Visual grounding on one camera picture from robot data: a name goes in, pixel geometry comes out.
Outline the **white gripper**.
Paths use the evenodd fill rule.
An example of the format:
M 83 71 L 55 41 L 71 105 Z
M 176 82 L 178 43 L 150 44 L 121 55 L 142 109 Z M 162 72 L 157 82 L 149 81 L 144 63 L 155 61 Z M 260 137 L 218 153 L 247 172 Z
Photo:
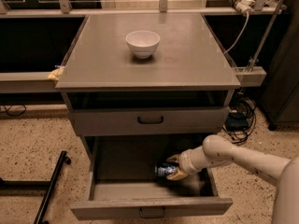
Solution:
M 173 174 L 168 175 L 166 178 L 171 181 L 179 181 L 188 175 L 199 173 L 203 169 L 201 163 L 202 158 L 203 151 L 199 148 L 185 150 L 180 155 L 172 155 L 166 159 L 166 162 L 179 163 L 180 169 L 177 168 Z

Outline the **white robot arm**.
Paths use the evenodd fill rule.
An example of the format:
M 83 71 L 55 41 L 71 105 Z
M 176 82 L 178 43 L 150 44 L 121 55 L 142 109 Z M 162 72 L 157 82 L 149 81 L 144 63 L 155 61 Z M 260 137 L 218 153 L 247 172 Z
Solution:
M 212 134 L 200 147 L 187 149 L 167 161 L 178 164 L 169 180 L 195 175 L 204 168 L 235 163 L 276 188 L 271 224 L 299 224 L 299 157 L 293 159 L 233 145 Z

